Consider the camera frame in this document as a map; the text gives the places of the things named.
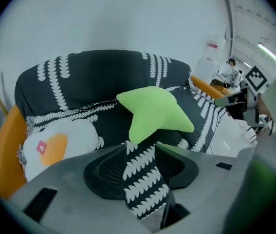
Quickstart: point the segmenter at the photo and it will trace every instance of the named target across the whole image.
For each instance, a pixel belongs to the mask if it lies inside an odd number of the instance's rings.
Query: white ceiling
[[[232,57],[256,65],[270,80],[276,62],[257,45],[261,42],[276,55],[276,12],[267,0],[230,0],[233,21]]]

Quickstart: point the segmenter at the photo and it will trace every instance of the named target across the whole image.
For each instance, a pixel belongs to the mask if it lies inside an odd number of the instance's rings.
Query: green star pillow
[[[145,87],[118,94],[118,101],[133,113],[129,140],[139,144],[157,129],[192,133],[194,126],[176,98],[159,87]]]

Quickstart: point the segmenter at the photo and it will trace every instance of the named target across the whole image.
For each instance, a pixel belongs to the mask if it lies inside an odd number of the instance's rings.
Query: pink square marker
[[[36,147],[36,150],[39,151],[40,154],[44,154],[46,147],[47,144],[44,141],[40,140]]]

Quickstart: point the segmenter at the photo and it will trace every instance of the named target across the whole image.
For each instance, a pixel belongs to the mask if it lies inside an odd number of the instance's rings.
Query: green object
[[[145,87],[118,94],[118,101],[133,113],[129,140],[139,144],[157,129],[192,133],[194,126],[176,98],[159,87]]]

